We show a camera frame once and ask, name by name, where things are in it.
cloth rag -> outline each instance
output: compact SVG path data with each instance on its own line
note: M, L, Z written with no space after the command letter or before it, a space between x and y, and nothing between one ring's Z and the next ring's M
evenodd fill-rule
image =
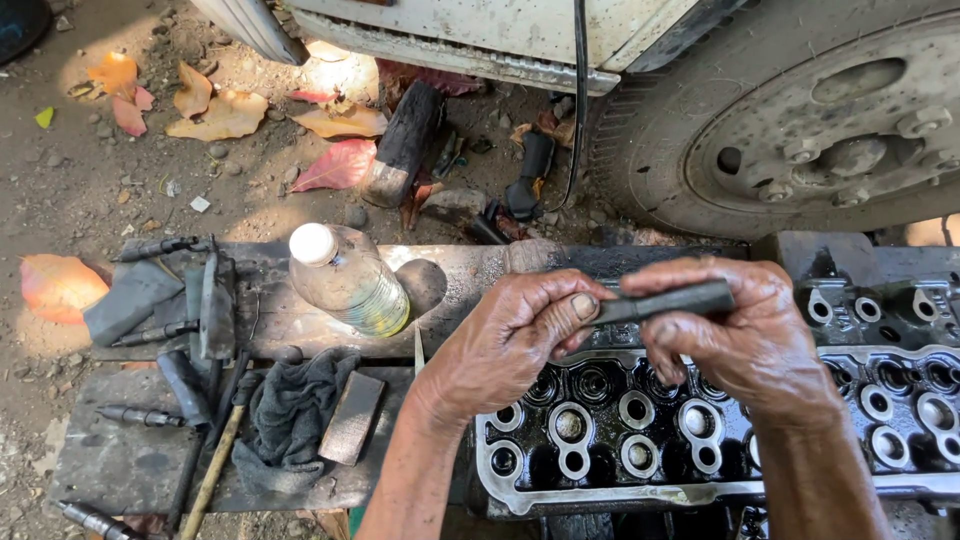
M231 454L248 493L303 493L320 479L320 441L359 362L356 351L339 347L298 366L274 364L251 399L257 435L237 441Z

truck tire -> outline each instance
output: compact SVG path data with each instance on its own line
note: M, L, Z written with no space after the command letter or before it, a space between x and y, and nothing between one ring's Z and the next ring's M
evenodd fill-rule
M641 223L731 238L956 212L958 32L960 0L749 0L591 105L590 175Z
M193 0L197 9L234 39L272 61L304 65L310 59L302 41L287 36L263 0Z

tire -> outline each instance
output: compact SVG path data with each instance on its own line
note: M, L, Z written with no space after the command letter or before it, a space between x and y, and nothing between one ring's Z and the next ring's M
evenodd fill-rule
M299 39L287 36L264 0L193 0L197 9L234 39L260 56L304 65L310 53Z
M744 211L706 200L684 172L693 141L715 117L811 60L811 51L822 54L957 9L960 0L749 0L676 60L649 73L625 74L591 105L590 175L604 198L641 223L730 238L783 230L865 232L958 211L960 182L946 181L852 208ZM696 114L679 112L691 103Z

plastic bottle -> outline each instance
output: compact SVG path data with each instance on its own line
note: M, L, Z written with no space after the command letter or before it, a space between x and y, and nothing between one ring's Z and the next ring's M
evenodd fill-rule
M337 320L370 337L387 337L410 315L407 293L365 234L307 223L290 236L294 290Z

